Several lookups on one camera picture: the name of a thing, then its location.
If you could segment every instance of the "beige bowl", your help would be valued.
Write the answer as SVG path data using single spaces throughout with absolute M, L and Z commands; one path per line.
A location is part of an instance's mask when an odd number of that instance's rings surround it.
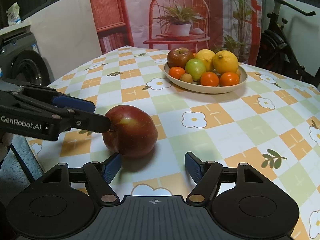
M 228 86 L 228 87 L 208 87 L 208 86 L 201 86 L 198 85 L 197 82 L 193 82 L 193 83 L 187 83 L 184 81 L 181 81 L 179 79 L 173 78 L 172 76 L 169 76 L 169 66 L 168 64 L 165 64 L 164 66 L 164 74 L 167 76 L 167 78 L 173 82 L 174 84 L 178 85 L 179 87 L 185 88 L 187 90 L 191 90 L 194 92 L 199 92 L 199 93 L 204 93 L 204 94 L 223 94 L 223 93 L 228 93 L 231 92 L 233 90 L 236 90 L 240 87 L 243 87 L 245 82 L 248 79 L 248 75 L 245 72 L 245 70 L 239 65 L 239 69 L 240 69 L 240 83 L 237 85 L 233 85 L 233 86 Z

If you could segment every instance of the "green apple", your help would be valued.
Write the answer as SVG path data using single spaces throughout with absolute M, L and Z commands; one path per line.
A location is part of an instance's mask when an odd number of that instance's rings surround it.
M 194 81 L 199 81 L 202 74 L 207 71 L 205 64 L 198 58 L 192 58 L 186 63 L 186 73 L 192 76 Z

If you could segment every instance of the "table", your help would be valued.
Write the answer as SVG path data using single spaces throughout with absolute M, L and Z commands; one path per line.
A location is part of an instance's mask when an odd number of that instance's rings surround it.
M 127 104 L 147 112 L 158 130 L 154 154 L 123 160 L 111 183 L 124 195 L 182 195 L 194 183 L 184 170 L 187 151 L 202 161 L 236 167 L 246 162 L 287 192 L 300 207 L 292 234 L 320 239 L 320 93 L 312 85 L 243 64 L 246 86 L 219 95 L 198 94 L 163 74 L 167 50 L 122 47 L 96 58 L 50 87 L 96 104 L 97 114 Z M 60 162 L 82 167 L 109 155 L 102 135 L 72 129 L 57 142 L 27 138 L 48 171 Z M 85 192 L 83 184 L 73 184 Z M 224 185 L 220 191 L 234 185 Z

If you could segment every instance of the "floor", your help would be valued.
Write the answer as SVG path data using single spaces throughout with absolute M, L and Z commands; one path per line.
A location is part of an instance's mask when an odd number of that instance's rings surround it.
M 33 177 L 35 179 L 39 178 L 43 172 L 34 158 L 26 139 L 23 136 L 15 135 L 12 144 L 29 168 Z M 0 201 L 4 206 L 7 206 L 10 200 L 29 184 L 15 155 L 10 151 L 0 169 Z

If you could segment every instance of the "white wall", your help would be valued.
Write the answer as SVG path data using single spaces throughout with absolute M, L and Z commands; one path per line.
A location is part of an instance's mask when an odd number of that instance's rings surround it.
M 101 55 L 90 0 L 60 0 L 28 20 L 55 79 Z
M 288 20 L 284 27 L 284 33 L 297 60 L 300 65 L 305 66 L 308 73 L 314 76 L 320 67 L 320 8 L 295 0 L 288 0 L 287 2 L 305 12 L 316 11 L 317 13 L 315 16 L 307 17 L 285 5 L 281 5 L 279 14 L 279 23 L 282 23 L 282 18 Z M 274 1 L 265 0 L 263 4 L 262 28 L 265 30 L 268 28 L 270 21 L 267 18 L 267 13 L 273 11 Z

